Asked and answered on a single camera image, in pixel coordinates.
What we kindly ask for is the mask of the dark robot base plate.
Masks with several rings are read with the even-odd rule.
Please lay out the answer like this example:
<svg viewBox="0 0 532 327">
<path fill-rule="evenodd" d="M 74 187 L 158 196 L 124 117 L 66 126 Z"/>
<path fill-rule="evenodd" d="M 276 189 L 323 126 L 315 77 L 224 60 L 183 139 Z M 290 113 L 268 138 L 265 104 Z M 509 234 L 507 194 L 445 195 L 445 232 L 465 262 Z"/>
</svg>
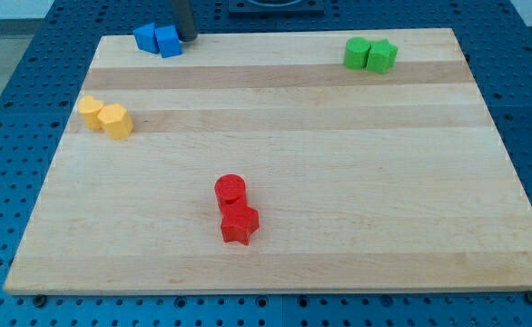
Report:
<svg viewBox="0 0 532 327">
<path fill-rule="evenodd" d="M 324 0 L 227 0 L 230 15 L 246 14 L 320 14 Z"/>
</svg>

